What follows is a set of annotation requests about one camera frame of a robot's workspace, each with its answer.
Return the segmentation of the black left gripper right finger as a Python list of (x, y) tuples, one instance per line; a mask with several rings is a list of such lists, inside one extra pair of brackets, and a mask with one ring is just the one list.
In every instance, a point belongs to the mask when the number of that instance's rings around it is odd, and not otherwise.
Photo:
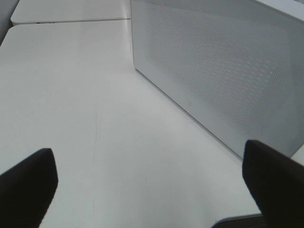
[(258, 140), (248, 140), (242, 176), (270, 228), (304, 226), (303, 165)]

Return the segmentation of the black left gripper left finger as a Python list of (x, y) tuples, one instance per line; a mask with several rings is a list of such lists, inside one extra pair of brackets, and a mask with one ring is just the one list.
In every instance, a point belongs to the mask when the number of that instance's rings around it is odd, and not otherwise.
[(0, 176), (0, 226), (38, 228), (58, 186), (50, 148), (31, 154)]

